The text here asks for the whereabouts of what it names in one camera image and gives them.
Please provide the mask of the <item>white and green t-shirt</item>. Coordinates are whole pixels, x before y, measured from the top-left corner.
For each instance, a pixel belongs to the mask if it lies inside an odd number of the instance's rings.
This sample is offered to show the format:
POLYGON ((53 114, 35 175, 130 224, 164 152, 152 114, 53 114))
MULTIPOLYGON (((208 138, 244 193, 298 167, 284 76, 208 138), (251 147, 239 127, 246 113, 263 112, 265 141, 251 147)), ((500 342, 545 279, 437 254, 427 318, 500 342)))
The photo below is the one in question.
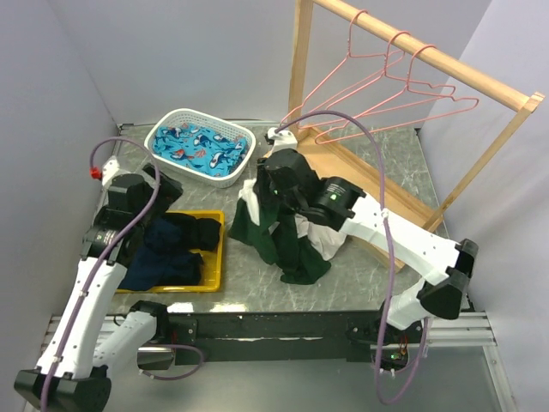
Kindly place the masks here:
POLYGON ((275 200, 262 200, 257 179, 245 180, 238 191, 229 236, 255 249, 264 263, 278 266, 282 282, 295 285, 311 285, 326 275, 347 239, 275 200))

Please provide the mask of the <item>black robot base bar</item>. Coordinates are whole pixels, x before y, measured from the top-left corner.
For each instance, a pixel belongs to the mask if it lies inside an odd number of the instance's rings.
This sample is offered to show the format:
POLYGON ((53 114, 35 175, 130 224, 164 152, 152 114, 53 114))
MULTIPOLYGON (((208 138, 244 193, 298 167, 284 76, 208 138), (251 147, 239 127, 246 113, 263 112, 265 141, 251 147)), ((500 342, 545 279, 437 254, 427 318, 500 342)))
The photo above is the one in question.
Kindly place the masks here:
POLYGON ((199 348, 210 362, 374 361, 381 312, 171 313, 166 343, 199 348))

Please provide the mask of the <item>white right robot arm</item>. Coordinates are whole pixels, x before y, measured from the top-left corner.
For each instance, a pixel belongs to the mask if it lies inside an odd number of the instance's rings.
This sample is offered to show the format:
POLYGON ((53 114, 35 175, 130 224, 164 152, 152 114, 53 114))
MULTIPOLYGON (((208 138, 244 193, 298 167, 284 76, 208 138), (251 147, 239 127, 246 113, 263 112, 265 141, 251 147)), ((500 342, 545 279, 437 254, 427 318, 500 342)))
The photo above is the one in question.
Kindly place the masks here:
POLYGON ((459 318, 479 250, 476 243, 430 233, 383 208, 344 178, 319 178, 294 149, 273 153, 263 161, 262 169, 270 191, 289 209, 317 225, 379 247, 420 275, 415 285, 384 301, 387 313, 375 323, 382 340, 396 341, 425 317, 459 318))

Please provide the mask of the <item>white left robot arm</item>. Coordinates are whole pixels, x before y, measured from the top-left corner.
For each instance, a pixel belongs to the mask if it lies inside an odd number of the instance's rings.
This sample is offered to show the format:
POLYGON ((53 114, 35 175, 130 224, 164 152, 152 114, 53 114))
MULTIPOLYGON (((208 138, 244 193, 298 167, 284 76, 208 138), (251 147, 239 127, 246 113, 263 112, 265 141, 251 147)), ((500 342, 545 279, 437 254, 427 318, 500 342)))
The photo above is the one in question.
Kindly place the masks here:
POLYGON ((140 300, 98 342, 108 306, 147 228, 182 195, 182 187, 152 163, 129 173, 107 162, 91 174, 101 179, 106 202, 82 238, 74 287, 51 341, 36 366, 15 378, 16 392, 39 411, 103 410, 115 371, 136 358, 141 346, 172 337, 167 307, 140 300))

